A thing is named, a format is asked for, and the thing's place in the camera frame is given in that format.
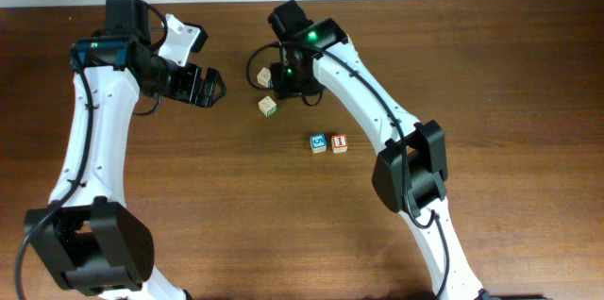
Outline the wooden block green N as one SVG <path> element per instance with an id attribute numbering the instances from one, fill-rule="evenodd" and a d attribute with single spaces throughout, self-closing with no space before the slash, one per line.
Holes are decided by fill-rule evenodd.
<path id="1" fill-rule="evenodd" d="M 265 96 L 258 102 L 260 111 L 266 116 L 271 117 L 277 112 L 277 103 L 270 97 Z"/>

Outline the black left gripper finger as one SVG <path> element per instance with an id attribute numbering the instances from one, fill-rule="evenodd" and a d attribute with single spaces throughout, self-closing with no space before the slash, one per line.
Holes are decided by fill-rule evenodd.
<path id="1" fill-rule="evenodd" d="M 196 105 L 200 108 L 211 108 L 226 95 L 222 88 L 214 90 L 203 90 L 197 95 Z"/>
<path id="2" fill-rule="evenodd" d="M 217 69 L 207 68 L 201 93 L 203 97 L 224 97 L 227 94 L 227 86 Z"/>

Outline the wooden block blue 5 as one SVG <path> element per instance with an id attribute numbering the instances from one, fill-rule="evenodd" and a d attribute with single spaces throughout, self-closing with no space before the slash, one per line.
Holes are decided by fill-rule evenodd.
<path id="1" fill-rule="evenodd" d="M 310 149 L 313 154 L 325 152 L 327 150 L 327 140 L 324 134 L 315 134 L 310 136 Z"/>

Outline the wooden block red I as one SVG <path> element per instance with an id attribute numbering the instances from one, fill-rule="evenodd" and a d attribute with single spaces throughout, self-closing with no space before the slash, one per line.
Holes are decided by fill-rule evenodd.
<path id="1" fill-rule="evenodd" d="M 331 148 L 334 154 L 344 153 L 348 149 L 348 140 L 345 134 L 335 134 L 331 137 Z"/>

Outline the wooden block blue side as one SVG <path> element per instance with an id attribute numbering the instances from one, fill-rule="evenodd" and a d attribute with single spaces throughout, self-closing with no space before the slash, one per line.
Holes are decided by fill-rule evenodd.
<path id="1" fill-rule="evenodd" d="M 262 67 L 260 69 L 260 71 L 258 72 L 257 81 L 263 88 L 267 88 L 267 89 L 273 88 L 272 74 L 271 74 L 271 71 L 266 67 Z"/>

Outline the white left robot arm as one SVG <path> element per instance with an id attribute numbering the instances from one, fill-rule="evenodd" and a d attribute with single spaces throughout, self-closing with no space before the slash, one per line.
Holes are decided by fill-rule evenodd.
<path id="1" fill-rule="evenodd" d="M 126 207 L 124 170 L 141 96 L 200 108 L 226 94 L 217 70 L 189 62 L 207 32 L 143 0 L 107 0 L 103 28 L 71 48 L 75 111 L 59 180 L 45 208 L 25 215 L 32 247 L 63 290 L 103 299 L 185 299 L 155 264 L 150 230 Z"/>

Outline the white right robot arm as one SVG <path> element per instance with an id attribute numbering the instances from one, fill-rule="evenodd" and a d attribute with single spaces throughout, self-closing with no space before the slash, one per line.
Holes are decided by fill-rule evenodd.
<path id="1" fill-rule="evenodd" d="M 277 98 L 332 92 L 361 126 L 376 153 L 373 188 L 411 230 L 438 299 L 484 299 L 451 221 L 445 133 L 402 108 L 362 63 L 351 38 L 331 18 L 314 22 L 290 0 L 268 17 L 280 59 Z"/>

